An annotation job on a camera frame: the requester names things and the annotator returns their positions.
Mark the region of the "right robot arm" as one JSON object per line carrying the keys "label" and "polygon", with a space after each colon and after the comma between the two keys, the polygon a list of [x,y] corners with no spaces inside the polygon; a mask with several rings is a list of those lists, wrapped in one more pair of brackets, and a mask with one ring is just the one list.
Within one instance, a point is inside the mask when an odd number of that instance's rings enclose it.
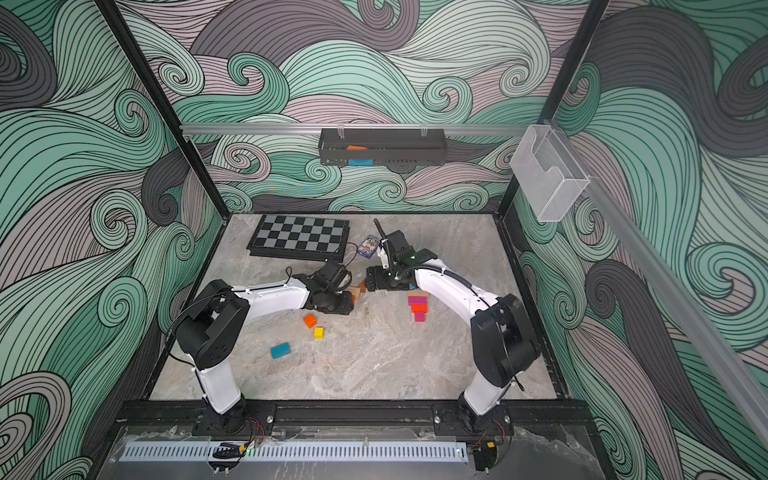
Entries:
{"label": "right robot arm", "polygon": [[470,432],[486,427],[517,375],[540,355],[523,301],[513,294],[500,296],[474,285],[434,252],[416,250],[402,231],[387,233],[378,220],[374,225],[380,235],[381,264],[366,270],[366,289],[419,289],[466,322],[476,373],[459,397],[459,418]]}

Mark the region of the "orange cube block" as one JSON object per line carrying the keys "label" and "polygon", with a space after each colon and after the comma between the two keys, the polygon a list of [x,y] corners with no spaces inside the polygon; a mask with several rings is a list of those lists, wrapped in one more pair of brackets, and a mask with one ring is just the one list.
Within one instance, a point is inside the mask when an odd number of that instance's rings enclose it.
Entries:
{"label": "orange cube block", "polygon": [[313,314],[306,315],[303,321],[309,329],[313,329],[317,326],[317,319]]}

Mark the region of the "teal small block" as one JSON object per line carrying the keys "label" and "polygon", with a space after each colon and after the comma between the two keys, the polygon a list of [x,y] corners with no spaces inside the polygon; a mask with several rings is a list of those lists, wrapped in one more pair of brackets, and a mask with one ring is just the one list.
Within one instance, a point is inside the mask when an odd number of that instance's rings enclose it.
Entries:
{"label": "teal small block", "polygon": [[283,358],[291,353],[291,347],[288,342],[278,344],[270,349],[272,359]]}

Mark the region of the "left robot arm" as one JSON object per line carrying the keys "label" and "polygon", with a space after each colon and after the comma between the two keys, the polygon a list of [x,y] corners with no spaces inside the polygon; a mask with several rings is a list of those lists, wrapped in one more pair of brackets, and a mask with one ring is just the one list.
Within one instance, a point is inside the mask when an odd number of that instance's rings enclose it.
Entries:
{"label": "left robot arm", "polygon": [[192,361],[203,398],[221,420],[246,419],[246,401],[229,360],[246,322],[288,310],[347,315],[351,275],[317,271],[255,287],[211,281],[172,324],[172,334]]}

